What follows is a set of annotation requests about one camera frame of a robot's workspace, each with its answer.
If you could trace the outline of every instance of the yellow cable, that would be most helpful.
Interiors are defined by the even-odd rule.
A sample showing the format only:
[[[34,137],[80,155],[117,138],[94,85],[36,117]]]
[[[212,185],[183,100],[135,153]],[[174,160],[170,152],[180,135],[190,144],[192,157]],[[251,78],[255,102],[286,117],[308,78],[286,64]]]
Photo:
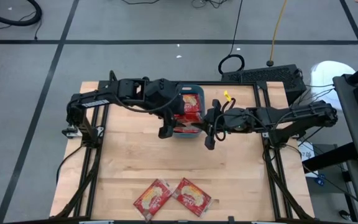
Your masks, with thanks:
[[[276,24],[276,28],[274,29],[273,41],[272,41],[272,50],[270,51],[270,60],[271,60],[271,61],[273,60],[274,42],[276,41],[277,28],[278,28],[278,25],[280,24],[281,17],[283,17],[283,13],[284,13],[285,6],[286,6],[286,5],[287,5],[287,0],[284,0],[284,4],[283,4],[283,7],[281,8],[281,12],[280,12],[280,15],[279,15],[279,17],[278,17],[278,21],[277,21],[277,24]]]

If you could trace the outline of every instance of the red package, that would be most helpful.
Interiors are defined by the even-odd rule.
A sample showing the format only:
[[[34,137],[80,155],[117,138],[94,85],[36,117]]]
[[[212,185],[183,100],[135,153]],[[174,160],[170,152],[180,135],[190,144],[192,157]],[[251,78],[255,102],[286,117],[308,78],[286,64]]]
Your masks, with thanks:
[[[212,204],[212,198],[186,178],[181,180],[172,197],[198,217],[204,215]]]
[[[167,202],[171,194],[169,185],[164,180],[156,179],[134,202],[134,205],[148,222]]]
[[[201,117],[201,101],[199,94],[184,94],[183,101],[185,102],[185,114],[175,115],[177,121],[184,124],[186,127],[177,127],[173,130],[176,133],[199,133],[200,130],[191,126],[191,123],[202,121]]]

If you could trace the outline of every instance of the yellow cable tie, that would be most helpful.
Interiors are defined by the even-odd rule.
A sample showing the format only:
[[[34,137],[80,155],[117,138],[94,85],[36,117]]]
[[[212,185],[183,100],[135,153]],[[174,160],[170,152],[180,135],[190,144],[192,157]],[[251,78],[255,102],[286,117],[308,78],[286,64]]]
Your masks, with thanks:
[[[226,97],[226,99],[228,100],[228,102],[231,101],[231,96],[229,95],[229,93],[227,92],[227,90],[224,91],[224,96]]]

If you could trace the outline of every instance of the gray floor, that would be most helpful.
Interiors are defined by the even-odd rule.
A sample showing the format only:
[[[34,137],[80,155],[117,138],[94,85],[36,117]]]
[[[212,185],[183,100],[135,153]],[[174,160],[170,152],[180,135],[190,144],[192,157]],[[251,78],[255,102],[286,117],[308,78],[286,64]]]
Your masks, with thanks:
[[[161,0],[133,6],[118,0],[79,0],[72,23],[66,24],[72,5],[78,0],[38,2],[44,10],[38,38],[44,42],[32,41],[36,25],[0,30],[0,206],[19,154],[25,152],[24,139],[26,135],[32,137],[20,176],[16,172],[12,179],[13,183],[17,180],[17,185],[13,185],[16,189],[8,197],[10,204],[5,203],[6,216],[3,210],[0,213],[5,222],[48,217],[55,191],[55,171],[67,142],[60,133],[66,126],[65,105],[81,82],[107,79],[110,69],[119,78],[219,80],[217,65],[229,53],[229,42],[186,44],[184,40],[195,43],[200,39],[232,39],[240,4],[238,0],[229,0],[219,9],[210,5],[193,9],[191,0]],[[283,0],[244,0],[237,40],[249,41],[235,45],[234,51],[244,56],[246,68],[265,66],[269,43],[256,44],[253,40],[272,38],[282,3]],[[358,27],[358,3],[353,0],[346,3]],[[23,0],[0,0],[2,16],[20,19],[32,11],[32,6]],[[68,41],[59,41],[66,25],[70,28]],[[324,60],[358,69],[358,39],[339,0],[289,0],[277,39],[311,41],[278,42],[275,48],[275,64],[295,63],[303,70],[306,82],[310,81],[311,67]],[[28,41],[20,44],[14,40]],[[97,40],[139,41],[97,44]],[[147,44],[143,40],[168,41]],[[324,40],[337,41],[326,45]],[[232,71],[238,66],[236,61],[228,61],[223,70]],[[39,105],[42,110],[37,119],[33,117],[34,111],[49,78],[53,79],[46,86],[47,97],[43,107]],[[324,129],[311,140],[339,145],[349,142],[349,132],[343,117],[340,118],[335,128]],[[37,124],[34,136],[31,131],[28,133],[32,120]],[[343,198],[327,198],[338,196],[324,199],[321,194],[312,194],[316,216],[340,221],[336,211],[343,209]],[[320,206],[322,203],[330,209]]]

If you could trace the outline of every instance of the food package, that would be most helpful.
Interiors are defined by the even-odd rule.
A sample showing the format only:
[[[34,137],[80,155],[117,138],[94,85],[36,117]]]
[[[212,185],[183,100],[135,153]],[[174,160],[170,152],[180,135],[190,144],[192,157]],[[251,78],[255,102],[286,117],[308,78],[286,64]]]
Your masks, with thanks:
[[[186,178],[181,180],[172,197],[176,198],[198,217],[202,217],[205,214],[213,201],[208,194]]]
[[[136,209],[148,222],[171,197],[172,190],[162,179],[156,179],[134,202]]]
[[[185,102],[185,114],[176,114],[175,118],[186,127],[176,127],[173,131],[176,133],[199,133],[200,130],[193,127],[191,123],[202,122],[203,120],[200,96],[199,94],[184,94],[183,101]]]

